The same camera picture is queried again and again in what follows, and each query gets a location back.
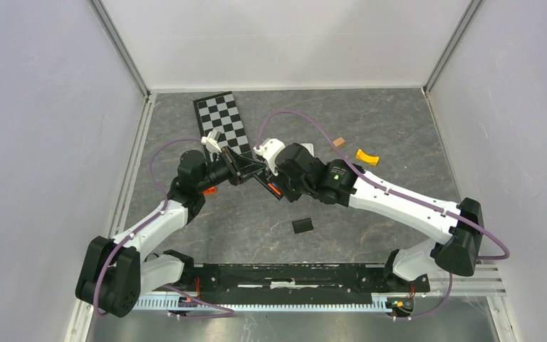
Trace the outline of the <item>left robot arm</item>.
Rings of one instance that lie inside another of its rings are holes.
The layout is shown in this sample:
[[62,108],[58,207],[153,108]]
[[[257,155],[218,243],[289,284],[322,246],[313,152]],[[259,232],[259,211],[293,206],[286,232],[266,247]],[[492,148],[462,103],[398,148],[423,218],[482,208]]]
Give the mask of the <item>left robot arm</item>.
[[227,147],[209,162],[198,150],[182,154],[170,190],[159,206],[136,225],[112,238],[98,236],[88,245],[75,297],[97,314],[122,318],[145,293],[171,284],[189,289],[195,271],[176,254],[145,261],[164,238],[187,226],[205,203],[204,191],[223,182],[240,185],[274,163],[265,155],[246,157]]

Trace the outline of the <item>white remote control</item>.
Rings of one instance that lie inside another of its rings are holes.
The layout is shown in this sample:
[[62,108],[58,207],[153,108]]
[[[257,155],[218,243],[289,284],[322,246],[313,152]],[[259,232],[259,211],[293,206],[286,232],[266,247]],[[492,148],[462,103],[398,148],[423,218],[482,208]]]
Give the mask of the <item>white remote control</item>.
[[301,146],[303,146],[311,155],[314,155],[314,146],[312,143],[301,143]]

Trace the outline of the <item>black battery cover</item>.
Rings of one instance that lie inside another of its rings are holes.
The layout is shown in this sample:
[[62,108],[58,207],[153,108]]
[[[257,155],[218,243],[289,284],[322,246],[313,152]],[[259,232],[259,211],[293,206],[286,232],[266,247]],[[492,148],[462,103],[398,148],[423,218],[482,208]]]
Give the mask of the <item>black battery cover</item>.
[[295,234],[301,234],[301,233],[304,233],[304,232],[309,232],[309,231],[312,231],[314,229],[313,221],[312,221],[311,218],[295,220],[295,221],[292,221],[291,224],[292,224],[292,227],[293,227],[293,232]]

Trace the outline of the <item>black remote control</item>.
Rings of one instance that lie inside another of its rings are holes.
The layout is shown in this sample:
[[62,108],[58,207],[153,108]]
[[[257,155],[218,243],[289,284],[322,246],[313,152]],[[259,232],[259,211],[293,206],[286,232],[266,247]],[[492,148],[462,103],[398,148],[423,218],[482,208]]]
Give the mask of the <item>black remote control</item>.
[[270,180],[270,176],[267,172],[262,171],[259,174],[254,176],[254,179],[262,185],[271,195],[273,195],[277,200],[283,198],[283,194],[277,186]]

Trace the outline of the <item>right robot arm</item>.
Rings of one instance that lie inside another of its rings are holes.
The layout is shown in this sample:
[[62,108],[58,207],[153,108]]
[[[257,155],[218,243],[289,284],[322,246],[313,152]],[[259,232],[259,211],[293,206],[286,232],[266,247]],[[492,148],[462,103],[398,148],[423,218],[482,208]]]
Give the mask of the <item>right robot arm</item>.
[[255,149],[264,159],[275,191],[289,202],[310,196],[323,204],[362,209],[391,218],[427,235],[427,240],[389,256],[383,282],[393,291],[438,269],[473,276],[483,234],[465,223],[483,224],[481,204],[464,198],[443,201],[395,188],[373,173],[341,159],[321,162],[305,146],[268,139]]

